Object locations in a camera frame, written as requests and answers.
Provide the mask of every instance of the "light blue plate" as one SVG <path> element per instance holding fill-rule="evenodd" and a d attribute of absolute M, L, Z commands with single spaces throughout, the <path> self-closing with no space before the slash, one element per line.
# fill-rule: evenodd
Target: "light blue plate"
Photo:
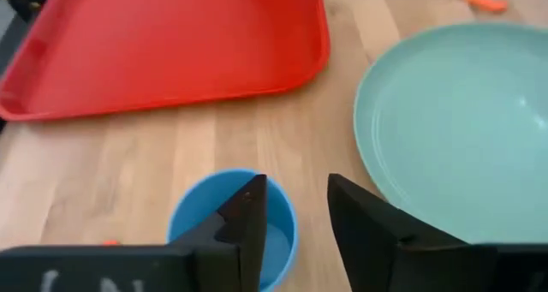
<path fill-rule="evenodd" d="M 464 241 L 548 241 L 548 32 L 441 27 L 371 67 L 355 138 L 388 201 Z"/>

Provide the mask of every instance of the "plastic tray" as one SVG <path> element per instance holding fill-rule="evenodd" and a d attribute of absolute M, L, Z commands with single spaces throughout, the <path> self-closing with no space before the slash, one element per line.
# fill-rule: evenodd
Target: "plastic tray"
<path fill-rule="evenodd" d="M 285 92 L 325 65 L 322 0 L 48 0 L 0 85 L 43 120 Z"/>

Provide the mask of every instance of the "wooden tabletop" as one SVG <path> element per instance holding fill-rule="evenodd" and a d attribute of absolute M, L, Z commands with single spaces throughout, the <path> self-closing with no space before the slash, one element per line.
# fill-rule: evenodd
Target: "wooden tabletop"
<path fill-rule="evenodd" d="M 11 123 L 0 138 L 0 247 L 162 243 L 187 188 L 249 167 L 293 200 L 301 243 L 281 291 L 349 290 L 326 201 L 330 172 L 376 191 L 355 147 L 354 93 L 401 39 L 463 21 L 548 27 L 548 0 L 510 0 L 503 15 L 461 0 L 325 0 L 331 57 L 281 96 L 48 123 Z"/>

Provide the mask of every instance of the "wooden table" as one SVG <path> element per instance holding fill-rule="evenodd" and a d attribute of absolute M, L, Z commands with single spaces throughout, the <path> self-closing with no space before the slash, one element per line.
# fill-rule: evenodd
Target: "wooden table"
<path fill-rule="evenodd" d="M 325 0 L 331 58 L 315 81 L 281 96 L 48 123 L 12 123 L 0 138 L 0 247 L 161 243 L 187 188 L 229 167 L 284 186 L 301 243 L 282 291 L 349 290 L 326 202 L 330 172 L 376 190 L 354 144 L 354 92 L 399 40 L 463 21 L 548 27 L 548 0 L 510 0 L 503 15 L 461 0 Z"/>

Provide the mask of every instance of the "orange handle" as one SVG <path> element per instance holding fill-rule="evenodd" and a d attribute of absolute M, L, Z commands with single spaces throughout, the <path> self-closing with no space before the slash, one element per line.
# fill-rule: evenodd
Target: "orange handle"
<path fill-rule="evenodd" d="M 471 5 L 493 13 L 500 13 L 508 8 L 508 2 L 504 0 L 467 0 Z"/>

